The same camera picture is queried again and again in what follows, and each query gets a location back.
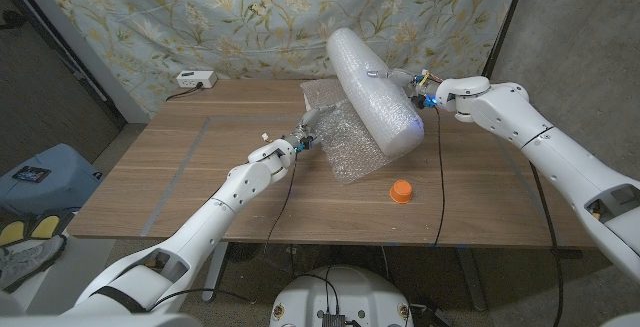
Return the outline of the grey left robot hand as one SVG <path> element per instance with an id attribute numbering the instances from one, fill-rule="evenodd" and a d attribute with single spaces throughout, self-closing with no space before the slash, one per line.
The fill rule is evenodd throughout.
<path id="1" fill-rule="evenodd" d="M 296 153 L 311 149 L 316 139 L 315 130 L 320 119 L 333 112 L 336 107 L 336 104 L 321 105 L 306 111 L 293 131 L 287 135 L 283 135 L 282 139 L 288 142 Z"/>

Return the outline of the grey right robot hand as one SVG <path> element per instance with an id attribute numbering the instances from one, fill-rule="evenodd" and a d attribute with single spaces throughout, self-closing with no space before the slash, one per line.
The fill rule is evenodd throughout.
<path id="1" fill-rule="evenodd" d="M 414 74 L 403 69 L 387 71 L 369 70 L 370 78 L 387 79 L 402 88 L 411 103 L 418 109 L 434 108 L 437 106 L 435 91 L 443 80 L 423 69 L 420 74 Z"/>

